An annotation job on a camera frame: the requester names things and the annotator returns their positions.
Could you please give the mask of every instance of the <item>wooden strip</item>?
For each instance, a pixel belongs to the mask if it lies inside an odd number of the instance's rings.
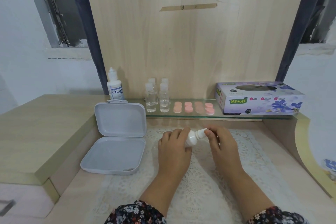
[[[173,6],[163,6],[160,12],[168,11],[178,11],[178,10],[194,10],[194,9],[209,9],[216,8],[216,3],[211,4],[198,4],[198,5],[173,5]]]

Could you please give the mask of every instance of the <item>drawer handle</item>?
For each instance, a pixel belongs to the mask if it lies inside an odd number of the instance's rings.
[[[5,216],[5,214],[15,205],[14,200],[0,200],[0,204],[6,205],[1,211],[0,216]]]

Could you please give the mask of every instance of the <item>person's right hand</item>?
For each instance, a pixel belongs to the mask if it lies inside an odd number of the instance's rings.
[[[230,181],[244,174],[245,171],[240,162],[237,143],[229,130],[210,125],[204,133],[209,139],[216,167],[224,179]]]

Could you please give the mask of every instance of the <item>desk surface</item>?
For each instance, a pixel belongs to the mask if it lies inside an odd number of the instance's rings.
[[[0,115],[0,182],[43,184],[95,126],[94,107],[107,98],[42,95]]]
[[[196,129],[202,128],[209,123],[223,125],[230,129],[249,129],[277,170],[288,182],[292,191],[296,193],[302,205],[314,215],[317,223],[335,223],[336,205],[262,122],[147,120],[149,128],[164,126],[184,127],[187,125]],[[80,170],[52,212],[45,219],[45,223],[85,223],[103,179],[104,175],[91,174]]]

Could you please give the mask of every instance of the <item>light wood surface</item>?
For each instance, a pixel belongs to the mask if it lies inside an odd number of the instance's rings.
[[[310,119],[299,113],[291,120],[263,120],[263,123],[336,203],[336,184],[317,164],[310,150],[308,137]]]
[[[335,222],[336,207],[331,199],[262,122],[147,120],[148,128],[164,128],[166,126],[182,128],[190,126],[194,129],[200,129],[210,123],[223,125],[231,129],[250,130],[277,170],[287,181],[291,190],[300,199],[302,205],[314,215],[316,223],[331,224]],[[90,210],[95,205],[96,196],[103,180],[104,175],[91,174],[80,170],[52,212],[45,219],[45,224],[87,223],[86,220]]]
[[[172,98],[213,97],[216,82],[273,81],[300,0],[90,0],[106,71],[128,98],[149,77]],[[212,9],[160,12],[164,6]]]
[[[42,185],[96,126],[104,95],[43,95],[0,115],[0,182]]]

